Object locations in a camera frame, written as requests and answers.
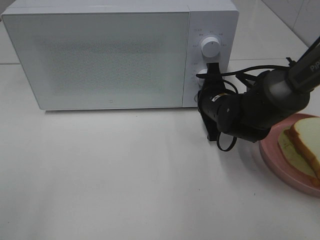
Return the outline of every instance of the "plate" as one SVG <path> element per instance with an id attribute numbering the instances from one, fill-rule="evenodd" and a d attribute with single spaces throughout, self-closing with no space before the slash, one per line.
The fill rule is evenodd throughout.
<path id="1" fill-rule="evenodd" d="M 271 171 L 285 183 L 303 193 L 320 197 L 320 187 L 312 185 L 308 177 L 291 166 L 282 154 L 278 145 L 278 137 L 285 127 L 305 118 L 316 117 L 309 114 L 296 113 L 274 125 L 268 136 L 259 142 L 261 156 Z"/>

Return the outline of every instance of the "bread slice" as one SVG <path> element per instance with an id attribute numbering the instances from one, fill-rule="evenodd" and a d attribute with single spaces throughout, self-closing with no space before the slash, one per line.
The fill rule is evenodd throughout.
<path id="1" fill-rule="evenodd" d="M 320 179 L 320 117 L 301 119 L 285 134 Z"/>
<path id="2" fill-rule="evenodd" d="M 311 183 L 315 187 L 320 186 L 320 180 L 317 178 L 313 169 L 309 166 L 303 156 L 301 156 L 295 149 L 293 143 L 289 140 L 285 134 L 290 127 L 285 128 L 279 135 L 278 144 L 281 148 L 282 154 L 286 161 L 295 169 L 305 174 L 310 179 Z"/>

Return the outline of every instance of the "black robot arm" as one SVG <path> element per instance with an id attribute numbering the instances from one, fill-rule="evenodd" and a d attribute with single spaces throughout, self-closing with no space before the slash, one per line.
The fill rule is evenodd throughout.
<path id="1" fill-rule="evenodd" d="M 320 38 L 298 62 L 290 67 L 265 65 L 231 73 L 220 73 L 218 63 L 208 63 L 207 73 L 198 92 L 198 110 L 208 131 L 208 139 L 217 141 L 220 150 L 229 151 L 237 138 L 255 142 L 264 139 L 271 127 L 304 109 L 310 92 L 320 85 Z M 258 76 L 245 72 L 273 69 Z M 225 87 L 223 76 L 235 75 L 249 90 L 238 94 Z M 227 149 L 219 145 L 220 134 L 233 136 Z"/>

